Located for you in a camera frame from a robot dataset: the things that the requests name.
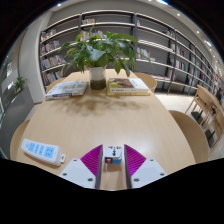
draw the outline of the potted plant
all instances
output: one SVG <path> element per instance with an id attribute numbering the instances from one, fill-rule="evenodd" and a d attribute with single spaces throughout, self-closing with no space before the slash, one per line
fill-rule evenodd
<path id="1" fill-rule="evenodd" d="M 27 79 L 23 79 L 23 77 L 17 77 L 17 81 L 14 84 L 15 93 L 19 93 L 23 90 L 23 85 Z"/>
<path id="2" fill-rule="evenodd" d="M 138 41 L 128 34 L 112 32 L 107 32 L 104 39 L 98 34 L 91 36 L 93 27 L 94 25 L 89 31 L 90 38 L 88 40 L 80 41 L 83 34 L 78 34 L 75 41 L 64 43 L 58 52 L 71 44 L 74 45 L 65 56 L 70 58 L 65 64 L 66 70 L 77 67 L 81 72 L 84 72 L 87 66 L 90 74 L 90 87 L 98 90 L 106 87 L 106 66 L 108 63 L 113 64 L 117 74 L 121 69 L 124 69 L 129 76 L 129 66 L 133 65 L 135 69 L 135 53 L 131 42 L 138 43 Z M 141 53 L 138 54 L 150 62 L 149 58 Z"/>

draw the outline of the magenta triangle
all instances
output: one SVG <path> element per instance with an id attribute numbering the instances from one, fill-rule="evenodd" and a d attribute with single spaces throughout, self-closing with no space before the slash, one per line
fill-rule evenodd
<path id="1" fill-rule="evenodd" d="M 132 176 L 145 162 L 146 158 L 128 145 L 125 145 L 124 150 L 126 150 L 127 168 L 130 176 Z"/>
<path id="2" fill-rule="evenodd" d="M 101 148 L 102 145 L 99 145 L 81 158 L 81 161 L 96 177 L 100 168 Z"/>

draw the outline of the bookshelf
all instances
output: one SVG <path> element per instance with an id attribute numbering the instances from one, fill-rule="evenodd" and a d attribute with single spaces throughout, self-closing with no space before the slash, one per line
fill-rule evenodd
<path id="1" fill-rule="evenodd" d="M 201 50 L 189 38 L 172 26 L 140 13 L 122 10 L 97 10 L 67 17 L 48 26 L 42 31 L 47 32 L 50 29 L 60 27 L 59 32 L 46 40 L 40 41 L 39 48 L 56 39 L 60 41 L 60 46 L 64 42 L 73 41 L 74 37 L 81 30 L 88 31 L 93 25 L 93 23 L 82 24 L 82 20 L 86 18 L 94 18 L 95 21 L 98 19 L 94 29 L 102 27 L 104 34 L 106 31 L 112 29 L 112 32 L 133 35 L 138 40 L 138 44 L 133 44 L 135 52 L 137 51 L 137 47 L 150 51 L 150 57 L 155 58 L 155 61 L 151 62 L 153 69 L 151 68 L 152 66 L 145 63 L 147 62 L 146 60 L 136 58 L 135 55 L 135 71 L 154 74 L 155 77 L 158 74 L 166 78 L 169 74 L 169 79 L 157 79 L 158 85 L 155 90 L 156 92 L 195 95 L 197 85 L 201 85 L 211 93 L 214 93 L 216 74 L 211 63 Z M 40 70 L 41 61 L 58 54 L 59 49 L 53 49 L 42 55 L 39 51 Z M 62 66 L 63 64 L 60 64 L 43 71 L 41 70 L 42 80 L 44 74 L 61 69 Z"/>

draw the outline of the wooden table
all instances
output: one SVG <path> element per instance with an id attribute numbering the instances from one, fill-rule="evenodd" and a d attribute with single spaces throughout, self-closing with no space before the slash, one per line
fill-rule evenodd
<path id="1" fill-rule="evenodd" d="M 124 70 L 117 76 L 126 78 Z M 64 82 L 89 80 L 88 72 L 72 73 Z M 195 164 L 190 146 L 181 129 L 152 93 L 150 96 L 107 96 L 106 89 L 91 90 L 83 96 L 64 100 L 44 101 L 30 120 L 24 138 L 59 145 L 66 155 L 60 167 L 48 165 L 27 156 L 19 147 L 17 161 L 32 164 L 59 175 L 72 158 L 81 158 L 91 149 L 103 144 L 127 144 L 147 158 L 155 158 L 168 173 Z M 121 165 L 102 162 L 101 189 L 126 189 L 124 158 Z"/>

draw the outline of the floor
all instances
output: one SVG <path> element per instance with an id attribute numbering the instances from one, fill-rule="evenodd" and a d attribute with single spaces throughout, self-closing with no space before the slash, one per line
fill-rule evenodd
<path id="1" fill-rule="evenodd" d="M 162 102 L 162 104 L 166 107 L 167 110 L 176 110 L 185 113 L 188 106 L 193 100 L 193 97 L 191 96 L 179 96 L 179 95 L 166 95 L 166 94 L 160 94 L 156 93 L 156 96 L 159 98 L 159 100 Z M 26 117 L 26 120 L 30 120 L 40 104 L 35 105 L 28 116 Z M 192 117 L 191 111 L 193 109 L 193 106 L 188 110 L 188 115 Z M 202 126 L 202 129 L 205 131 L 208 123 L 206 123 L 204 126 Z M 213 150 L 213 152 L 209 155 L 209 161 L 221 159 L 224 158 L 224 138 L 219 142 L 219 144 L 216 146 L 216 148 Z"/>

